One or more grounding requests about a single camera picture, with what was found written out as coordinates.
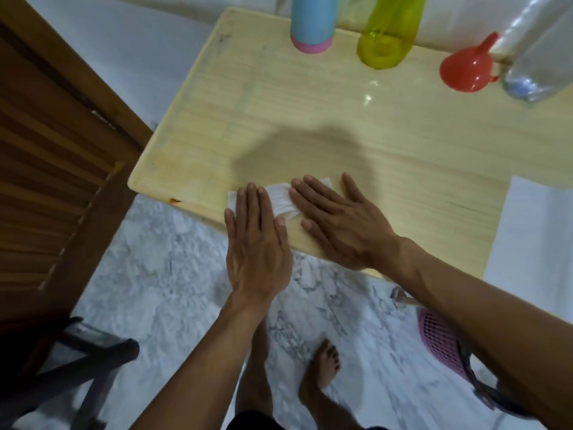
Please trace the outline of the person's leg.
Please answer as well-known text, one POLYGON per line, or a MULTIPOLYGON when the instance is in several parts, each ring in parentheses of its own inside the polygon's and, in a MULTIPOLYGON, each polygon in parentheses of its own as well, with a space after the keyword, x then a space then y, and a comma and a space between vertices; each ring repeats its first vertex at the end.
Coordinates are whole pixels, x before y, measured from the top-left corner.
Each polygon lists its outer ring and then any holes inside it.
POLYGON ((318 430, 364 430, 348 410, 324 392, 340 372, 340 366, 336 346, 328 339, 323 340, 306 367, 298 398, 310 412, 318 430))
POLYGON ((250 353, 240 377, 235 414, 255 411, 273 417, 273 398, 265 369, 268 355, 268 326, 264 317, 253 334, 250 353))

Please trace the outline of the brown wooden louvre door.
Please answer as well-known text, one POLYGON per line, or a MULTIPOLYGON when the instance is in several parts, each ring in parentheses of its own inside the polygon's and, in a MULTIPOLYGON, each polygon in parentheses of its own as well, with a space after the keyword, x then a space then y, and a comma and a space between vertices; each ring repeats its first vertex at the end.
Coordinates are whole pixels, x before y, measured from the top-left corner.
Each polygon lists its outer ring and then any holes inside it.
POLYGON ((71 312, 151 135, 26 0, 0 0, 0 329, 71 312))

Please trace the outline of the white paper sheet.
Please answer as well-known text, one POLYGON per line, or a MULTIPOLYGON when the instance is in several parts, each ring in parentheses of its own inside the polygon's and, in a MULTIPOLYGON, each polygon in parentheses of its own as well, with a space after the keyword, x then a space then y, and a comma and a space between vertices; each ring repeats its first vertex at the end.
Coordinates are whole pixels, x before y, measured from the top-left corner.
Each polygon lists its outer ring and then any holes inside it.
POLYGON ((512 177, 483 280, 573 325, 573 188, 512 177))

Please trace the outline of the person's left leg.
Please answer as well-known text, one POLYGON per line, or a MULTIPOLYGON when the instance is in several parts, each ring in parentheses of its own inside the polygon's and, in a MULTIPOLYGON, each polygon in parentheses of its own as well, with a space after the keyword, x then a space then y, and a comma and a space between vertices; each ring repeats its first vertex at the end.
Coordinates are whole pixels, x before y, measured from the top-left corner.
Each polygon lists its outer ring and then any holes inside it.
POLYGON ((250 353, 240 377, 235 414, 255 411, 273 417, 273 398, 265 369, 268 355, 268 326, 264 317, 253 334, 250 353))

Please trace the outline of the white cloth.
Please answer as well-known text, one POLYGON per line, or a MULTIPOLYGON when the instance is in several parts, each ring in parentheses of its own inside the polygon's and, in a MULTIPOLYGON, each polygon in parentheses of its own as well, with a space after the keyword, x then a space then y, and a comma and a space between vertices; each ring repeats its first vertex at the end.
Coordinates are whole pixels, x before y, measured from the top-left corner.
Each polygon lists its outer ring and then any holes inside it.
MULTIPOLYGON (((324 185, 333 189, 330 178, 323 178, 320 180, 324 185)), ((290 199, 289 190, 291 186, 287 183, 276 185, 269 185, 265 187, 269 195, 271 207, 273 210, 273 217, 282 216, 285 220, 289 220, 295 216, 302 215, 302 212, 295 206, 290 199)), ((227 208, 231 209, 233 213, 236 211, 237 192, 227 192, 227 208)))

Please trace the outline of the person's left hand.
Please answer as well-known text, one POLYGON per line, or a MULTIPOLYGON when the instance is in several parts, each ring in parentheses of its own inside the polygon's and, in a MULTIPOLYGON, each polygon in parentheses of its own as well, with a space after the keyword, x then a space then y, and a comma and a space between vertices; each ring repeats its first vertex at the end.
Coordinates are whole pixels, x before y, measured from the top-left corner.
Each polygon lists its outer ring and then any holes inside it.
POLYGON ((228 245, 226 264, 233 292, 246 297, 248 304, 267 310, 290 282, 293 255, 291 249, 283 251, 279 244, 268 193, 264 187, 257 188, 260 226, 247 225, 247 187, 242 187, 234 213, 236 241, 228 245))

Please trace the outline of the blue bottle with pink base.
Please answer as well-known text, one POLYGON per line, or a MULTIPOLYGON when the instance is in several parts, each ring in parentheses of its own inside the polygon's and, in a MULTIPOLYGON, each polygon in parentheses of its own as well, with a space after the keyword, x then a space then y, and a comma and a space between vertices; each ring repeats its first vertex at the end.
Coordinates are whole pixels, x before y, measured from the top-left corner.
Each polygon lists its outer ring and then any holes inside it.
POLYGON ((328 50, 335 35, 339 0, 292 0, 290 38, 305 54, 328 50))

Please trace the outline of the pink plastic basket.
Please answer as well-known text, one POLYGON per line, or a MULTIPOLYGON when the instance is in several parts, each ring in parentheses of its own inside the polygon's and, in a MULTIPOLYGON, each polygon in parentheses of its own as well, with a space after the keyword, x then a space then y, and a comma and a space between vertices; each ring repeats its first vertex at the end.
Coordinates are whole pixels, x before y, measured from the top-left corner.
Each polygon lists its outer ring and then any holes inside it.
POLYGON ((418 307, 416 311, 418 332, 426 350, 441 364, 469 382, 455 333, 427 309, 418 307))

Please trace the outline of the person's right forearm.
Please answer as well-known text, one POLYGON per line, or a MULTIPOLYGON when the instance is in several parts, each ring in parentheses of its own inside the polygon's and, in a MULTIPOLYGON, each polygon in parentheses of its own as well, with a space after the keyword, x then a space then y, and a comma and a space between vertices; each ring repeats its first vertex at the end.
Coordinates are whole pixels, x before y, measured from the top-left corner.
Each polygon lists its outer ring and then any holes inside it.
POLYGON ((380 272, 438 314, 550 430, 573 430, 573 325, 392 236, 380 272))

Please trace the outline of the person's right leg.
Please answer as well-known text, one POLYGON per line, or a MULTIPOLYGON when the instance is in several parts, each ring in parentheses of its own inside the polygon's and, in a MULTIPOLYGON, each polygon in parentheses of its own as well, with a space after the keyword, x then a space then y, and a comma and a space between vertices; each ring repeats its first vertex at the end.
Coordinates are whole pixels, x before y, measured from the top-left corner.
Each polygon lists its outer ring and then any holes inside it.
POLYGON ((364 430, 348 410, 324 392, 340 372, 340 366, 336 346, 328 339, 323 340, 306 367, 298 398, 310 412, 318 430, 364 430))

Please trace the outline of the wooden table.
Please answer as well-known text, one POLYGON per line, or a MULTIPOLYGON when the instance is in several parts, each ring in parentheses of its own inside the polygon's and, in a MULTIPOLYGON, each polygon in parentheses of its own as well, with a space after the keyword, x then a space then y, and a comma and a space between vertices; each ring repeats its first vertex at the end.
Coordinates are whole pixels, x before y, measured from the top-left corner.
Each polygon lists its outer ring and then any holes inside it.
POLYGON ((438 73, 446 53, 414 47, 376 71, 358 37, 304 54, 289 19, 225 9, 129 188, 225 231, 230 191, 310 174, 342 193, 349 173, 400 235, 482 276, 513 175, 573 187, 573 85, 529 105, 498 84, 459 93, 438 73))

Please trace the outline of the black metal stool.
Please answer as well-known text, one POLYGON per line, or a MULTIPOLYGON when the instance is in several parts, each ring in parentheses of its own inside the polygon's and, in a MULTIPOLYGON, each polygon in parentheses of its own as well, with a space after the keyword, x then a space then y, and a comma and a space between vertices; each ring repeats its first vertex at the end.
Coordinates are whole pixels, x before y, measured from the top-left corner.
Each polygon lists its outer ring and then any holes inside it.
POLYGON ((0 430, 16 430, 25 415, 65 392, 90 383, 70 430, 105 430, 98 418, 121 369, 140 353, 82 317, 0 326, 0 430))

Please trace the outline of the person's right hand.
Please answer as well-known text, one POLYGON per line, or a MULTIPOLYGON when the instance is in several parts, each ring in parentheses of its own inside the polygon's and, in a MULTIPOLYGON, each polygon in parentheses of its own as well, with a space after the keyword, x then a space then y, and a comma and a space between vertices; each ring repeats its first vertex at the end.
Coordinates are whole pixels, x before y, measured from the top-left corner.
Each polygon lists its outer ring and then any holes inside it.
POLYGON ((317 178, 302 179, 315 191, 333 202, 333 211, 321 211, 293 202, 304 218, 312 219, 333 245, 333 262, 352 270, 374 269, 395 279, 400 274, 401 238, 394 232, 380 209, 366 198, 355 203, 327 187, 317 178))

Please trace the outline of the black shorts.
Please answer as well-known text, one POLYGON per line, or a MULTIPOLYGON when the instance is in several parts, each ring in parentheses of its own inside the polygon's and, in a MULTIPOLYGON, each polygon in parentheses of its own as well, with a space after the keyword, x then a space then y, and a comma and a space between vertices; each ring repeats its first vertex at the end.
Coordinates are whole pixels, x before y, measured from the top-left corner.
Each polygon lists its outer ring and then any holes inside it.
MULTIPOLYGON (((333 416, 322 414, 316 421, 317 430, 389 430, 383 426, 361 426, 346 410, 333 416)), ((240 412, 225 430, 287 430, 274 418, 258 411, 240 412)))

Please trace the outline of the person's left forearm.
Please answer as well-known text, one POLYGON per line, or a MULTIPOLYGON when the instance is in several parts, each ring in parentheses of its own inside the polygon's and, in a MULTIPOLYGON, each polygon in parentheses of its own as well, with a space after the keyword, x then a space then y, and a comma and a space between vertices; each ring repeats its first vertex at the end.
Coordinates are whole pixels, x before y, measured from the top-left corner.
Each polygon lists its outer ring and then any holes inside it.
POLYGON ((220 430, 270 301, 233 292, 219 316, 130 430, 220 430))

